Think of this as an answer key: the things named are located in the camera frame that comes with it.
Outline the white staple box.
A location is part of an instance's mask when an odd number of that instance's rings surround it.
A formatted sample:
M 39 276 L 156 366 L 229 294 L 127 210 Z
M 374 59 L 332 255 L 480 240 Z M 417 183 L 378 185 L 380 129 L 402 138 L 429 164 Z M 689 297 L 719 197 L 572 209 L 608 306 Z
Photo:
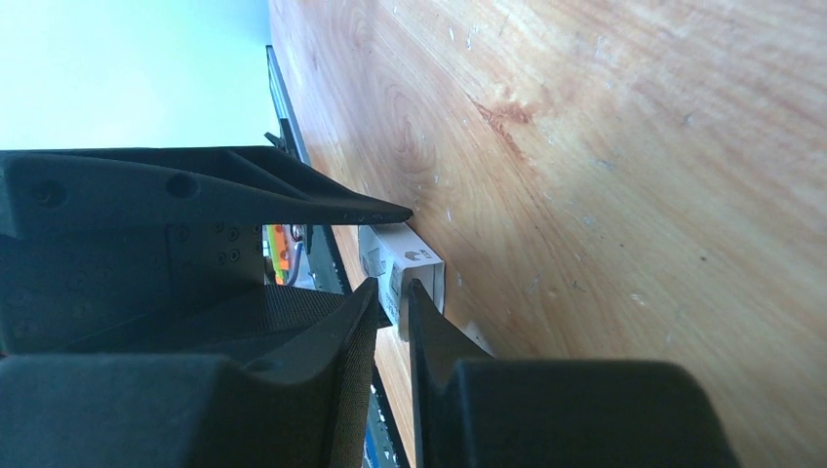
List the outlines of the white staple box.
M 360 264 L 378 281 L 379 302 L 399 338 L 409 340 L 409 286 L 419 280 L 439 312 L 445 304 L 445 262 L 406 223 L 357 229 Z

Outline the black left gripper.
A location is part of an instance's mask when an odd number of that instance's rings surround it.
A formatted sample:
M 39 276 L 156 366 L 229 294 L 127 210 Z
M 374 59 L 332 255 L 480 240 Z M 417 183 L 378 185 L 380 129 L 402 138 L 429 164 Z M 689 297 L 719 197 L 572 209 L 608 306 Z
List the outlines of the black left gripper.
M 173 350 L 300 332 L 344 297 L 267 284 L 253 224 L 412 215 L 273 146 L 4 150 L 1 350 Z

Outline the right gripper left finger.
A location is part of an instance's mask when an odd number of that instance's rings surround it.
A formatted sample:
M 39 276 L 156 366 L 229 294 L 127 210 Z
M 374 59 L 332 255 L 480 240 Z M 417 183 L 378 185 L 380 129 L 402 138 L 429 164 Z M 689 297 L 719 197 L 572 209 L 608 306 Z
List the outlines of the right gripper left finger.
M 1 362 L 5 467 L 358 467 L 377 283 L 246 364 L 221 354 Z

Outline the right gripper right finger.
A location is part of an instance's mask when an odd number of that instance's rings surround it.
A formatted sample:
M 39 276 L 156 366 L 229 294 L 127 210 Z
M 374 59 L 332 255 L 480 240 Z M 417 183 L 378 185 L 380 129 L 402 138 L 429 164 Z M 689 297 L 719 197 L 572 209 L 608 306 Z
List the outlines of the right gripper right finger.
M 684 368 L 636 360 L 498 360 L 409 287 L 420 467 L 735 467 Z

